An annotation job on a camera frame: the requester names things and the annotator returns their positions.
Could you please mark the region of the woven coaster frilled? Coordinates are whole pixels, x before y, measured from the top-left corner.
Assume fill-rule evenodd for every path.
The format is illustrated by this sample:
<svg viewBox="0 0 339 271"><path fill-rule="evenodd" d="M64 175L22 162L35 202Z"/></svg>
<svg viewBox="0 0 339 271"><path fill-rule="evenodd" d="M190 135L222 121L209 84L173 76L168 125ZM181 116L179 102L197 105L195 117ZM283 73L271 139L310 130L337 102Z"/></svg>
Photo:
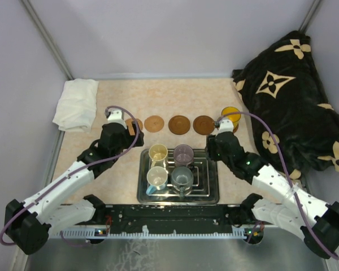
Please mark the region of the woven coaster frilled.
<svg viewBox="0 0 339 271"><path fill-rule="evenodd" d="M138 126L139 126L139 129L140 130L143 130L143 123L140 119L136 119L136 121L138 122ZM127 127L128 127L128 130L129 130L129 134L132 135L132 136L135 136L136 135L136 131L135 131L135 125L133 123L133 119L126 119L125 121Z"/></svg>

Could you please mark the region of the dark wooden coaster front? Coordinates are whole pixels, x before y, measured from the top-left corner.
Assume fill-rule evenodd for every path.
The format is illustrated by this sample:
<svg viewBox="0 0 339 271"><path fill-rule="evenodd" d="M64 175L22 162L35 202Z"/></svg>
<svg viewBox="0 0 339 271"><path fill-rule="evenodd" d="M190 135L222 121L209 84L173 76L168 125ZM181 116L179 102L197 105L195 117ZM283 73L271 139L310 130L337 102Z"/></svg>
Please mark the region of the dark wooden coaster front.
<svg viewBox="0 0 339 271"><path fill-rule="evenodd" d="M207 115L198 116L193 121L193 129L200 135L209 135L215 129L214 120Z"/></svg>

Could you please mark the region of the dark wooden coaster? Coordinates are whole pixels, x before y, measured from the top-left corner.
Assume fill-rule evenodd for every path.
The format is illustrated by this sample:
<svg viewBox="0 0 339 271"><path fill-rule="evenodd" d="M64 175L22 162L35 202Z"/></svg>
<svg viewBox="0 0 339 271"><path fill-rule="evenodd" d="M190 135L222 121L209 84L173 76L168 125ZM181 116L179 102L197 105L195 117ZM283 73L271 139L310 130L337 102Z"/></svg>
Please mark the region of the dark wooden coaster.
<svg viewBox="0 0 339 271"><path fill-rule="evenodd" d="M237 124L234 128L233 128L233 133L235 133L236 131L238 131L239 128L239 124Z"/></svg>
<svg viewBox="0 0 339 271"><path fill-rule="evenodd" d="M200 135L209 135L215 129L214 120L207 115L198 116L193 121L193 129Z"/></svg>
<svg viewBox="0 0 339 271"><path fill-rule="evenodd" d="M185 116L176 115L169 120L168 128L175 135L186 134L190 130L190 120Z"/></svg>

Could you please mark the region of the woven coaster smooth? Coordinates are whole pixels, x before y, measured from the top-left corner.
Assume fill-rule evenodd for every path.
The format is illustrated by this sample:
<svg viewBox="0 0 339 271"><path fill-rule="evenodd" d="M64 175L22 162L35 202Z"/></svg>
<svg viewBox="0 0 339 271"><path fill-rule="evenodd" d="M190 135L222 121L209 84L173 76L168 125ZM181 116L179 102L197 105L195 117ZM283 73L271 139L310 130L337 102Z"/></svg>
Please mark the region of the woven coaster smooth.
<svg viewBox="0 0 339 271"><path fill-rule="evenodd" d="M149 116L144 122L144 127L148 132L159 132L164 127L164 120L158 115Z"/></svg>

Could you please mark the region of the dark wooden coaster back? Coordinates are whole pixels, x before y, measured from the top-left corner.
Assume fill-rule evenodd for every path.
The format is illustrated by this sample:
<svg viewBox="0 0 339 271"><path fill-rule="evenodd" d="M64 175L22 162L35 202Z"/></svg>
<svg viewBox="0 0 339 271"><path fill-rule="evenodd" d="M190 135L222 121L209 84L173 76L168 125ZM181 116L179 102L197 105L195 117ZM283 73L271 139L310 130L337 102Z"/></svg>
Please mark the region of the dark wooden coaster back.
<svg viewBox="0 0 339 271"><path fill-rule="evenodd" d="M176 115L169 120L168 128L175 135L186 134L190 130L190 120L185 116Z"/></svg>

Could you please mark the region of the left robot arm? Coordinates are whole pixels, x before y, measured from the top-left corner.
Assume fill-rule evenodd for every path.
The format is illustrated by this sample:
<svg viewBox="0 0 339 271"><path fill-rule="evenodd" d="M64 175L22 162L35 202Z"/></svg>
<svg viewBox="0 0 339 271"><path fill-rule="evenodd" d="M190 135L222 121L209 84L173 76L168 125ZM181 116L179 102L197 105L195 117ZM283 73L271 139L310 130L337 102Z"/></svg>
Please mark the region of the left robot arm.
<svg viewBox="0 0 339 271"><path fill-rule="evenodd" d="M57 208L79 188L112 168L130 149L144 145L144 134L137 120L131 125L135 135L130 135L126 123L120 121L103 125L100 138L54 182L22 202L10 201L0 235L7 235L26 255L40 250L54 229L53 214Z"/></svg>

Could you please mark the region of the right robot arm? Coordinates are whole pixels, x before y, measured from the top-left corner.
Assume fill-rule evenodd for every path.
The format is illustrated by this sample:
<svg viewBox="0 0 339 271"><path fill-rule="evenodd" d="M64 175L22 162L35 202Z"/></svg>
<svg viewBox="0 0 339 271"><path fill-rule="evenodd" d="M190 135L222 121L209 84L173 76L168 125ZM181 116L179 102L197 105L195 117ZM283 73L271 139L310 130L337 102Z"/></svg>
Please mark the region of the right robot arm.
<svg viewBox="0 0 339 271"><path fill-rule="evenodd" d="M259 155L244 151L232 132L207 136L206 152L211 160L223 162L237 178L281 202L272 203L250 194L242 203L241 217L245 222L269 222L303 240L317 256L338 258L339 202L329 204L291 185Z"/></svg>

